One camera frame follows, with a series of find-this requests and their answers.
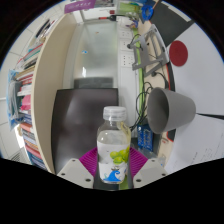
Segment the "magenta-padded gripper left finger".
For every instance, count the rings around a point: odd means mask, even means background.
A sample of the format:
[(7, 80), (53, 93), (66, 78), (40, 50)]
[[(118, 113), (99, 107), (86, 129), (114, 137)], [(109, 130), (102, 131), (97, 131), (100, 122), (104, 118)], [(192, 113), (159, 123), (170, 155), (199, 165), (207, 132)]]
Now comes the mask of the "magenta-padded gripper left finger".
[(71, 158), (58, 176), (84, 188), (93, 188), (97, 171), (97, 149), (93, 148), (79, 159)]

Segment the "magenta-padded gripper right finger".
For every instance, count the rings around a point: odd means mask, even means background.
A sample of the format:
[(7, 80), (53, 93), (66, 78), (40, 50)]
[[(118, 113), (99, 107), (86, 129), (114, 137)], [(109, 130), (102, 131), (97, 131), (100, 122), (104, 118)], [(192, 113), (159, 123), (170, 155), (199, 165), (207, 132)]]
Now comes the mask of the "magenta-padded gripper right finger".
[(148, 159), (134, 148), (129, 152), (128, 186), (140, 188), (167, 176), (157, 158)]

